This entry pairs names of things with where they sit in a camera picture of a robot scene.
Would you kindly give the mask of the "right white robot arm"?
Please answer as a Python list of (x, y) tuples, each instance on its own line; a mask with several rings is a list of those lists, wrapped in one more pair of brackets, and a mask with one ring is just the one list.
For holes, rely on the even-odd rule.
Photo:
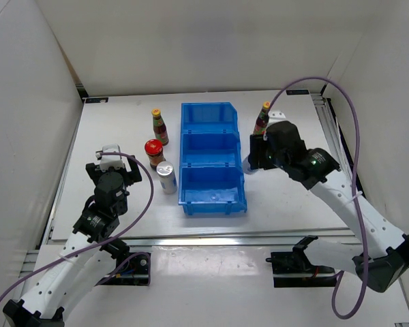
[(306, 236), (292, 248), (290, 262), (296, 270), (306, 273), (315, 266), (343, 270), (383, 293), (409, 269), (409, 234), (357, 195), (326, 150), (307, 148), (293, 123), (280, 121), (263, 134), (252, 134), (246, 165), (249, 172), (283, 170), (321, 199), (361, 241), (357, 247)]

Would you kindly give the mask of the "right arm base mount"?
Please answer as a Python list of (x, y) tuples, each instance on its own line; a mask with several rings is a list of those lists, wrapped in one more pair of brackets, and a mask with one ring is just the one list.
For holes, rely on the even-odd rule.
[(326, 266), (303, 268), (291, 252), (271, 252), (265, 262), (271, 265), (274, 288), (335, 287), (336, 272)]

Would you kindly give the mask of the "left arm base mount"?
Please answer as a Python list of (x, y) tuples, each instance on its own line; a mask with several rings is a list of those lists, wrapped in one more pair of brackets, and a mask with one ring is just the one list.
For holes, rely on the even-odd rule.
[(97, 285), (149, 286), (151, 283), (151, 253), (133, 252), (117, 259), (115, 269)]

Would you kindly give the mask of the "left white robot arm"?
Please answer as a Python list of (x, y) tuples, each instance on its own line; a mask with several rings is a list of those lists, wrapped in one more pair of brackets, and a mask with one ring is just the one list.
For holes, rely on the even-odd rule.
[(114, 231), (127, 212), (127, 188), (142, 180), (146, 168), (133, 155), (113, 147), (88, 163), (95, 185), (57, 259), (33, 271), (37, 283), (20, 299), (9, 300), (3, 314), (10, 326), (64, 326), (78, 303), (100, 281), (127, 269), (134, 254)]

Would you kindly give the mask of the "silver can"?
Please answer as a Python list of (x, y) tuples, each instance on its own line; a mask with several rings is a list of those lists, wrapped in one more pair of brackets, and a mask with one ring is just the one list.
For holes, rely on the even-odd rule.
[(248, 156), (242, 162), (242, 169), (243, 169), (243, 173), (248, 174), (248, 175), (254, 174), (256, 172), (256, 169), (253, 169), (251, 167)]
[(173, 194), (177, 192), (177, 180), (174, 166), (169, 161), (162, 161), (157, 165), (156, 172), (163, 192)]

